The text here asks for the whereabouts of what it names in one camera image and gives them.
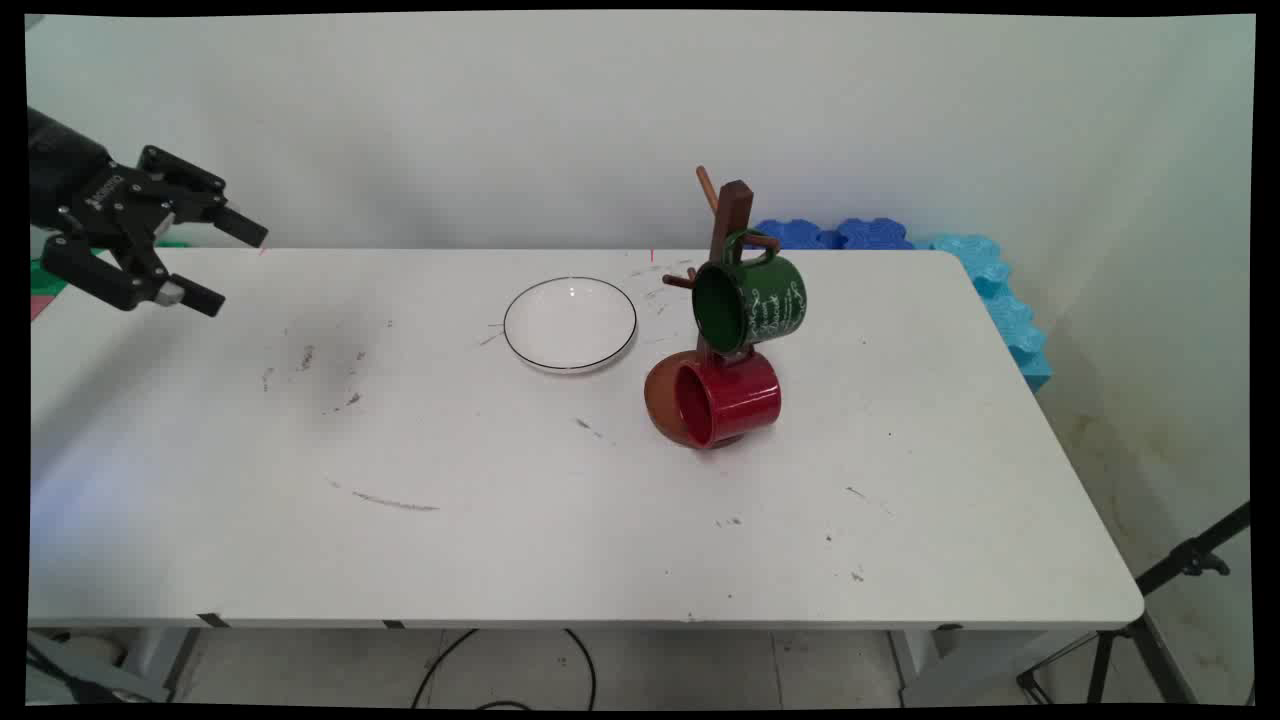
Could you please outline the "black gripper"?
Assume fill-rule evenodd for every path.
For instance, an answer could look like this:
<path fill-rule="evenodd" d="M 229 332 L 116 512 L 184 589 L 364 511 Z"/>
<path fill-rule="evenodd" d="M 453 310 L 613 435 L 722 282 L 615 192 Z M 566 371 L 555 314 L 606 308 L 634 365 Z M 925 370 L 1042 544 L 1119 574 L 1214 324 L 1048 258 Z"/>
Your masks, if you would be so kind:
<path fill-rule="evenodd" d="M 101 143 L 28 108 L 29 224 L 46 233 L 42 269 L 122 311 L 147 302 L 216 316 L 225 296 L 170 273 L 154 243 L 111 249 L 111 264 L 86 240 L 61 234 L 69 227 L 61 209 L 76 209 L 81 193 L 93 195 L 95 177 L 111 161 Z M 209 224 L 250 247 L 264 245 L 269 229 L 230 205 L 219 176 L 154 145 L 142 149 L 138 172 L 138 196 L 166 208 L 177 224 Z"/>

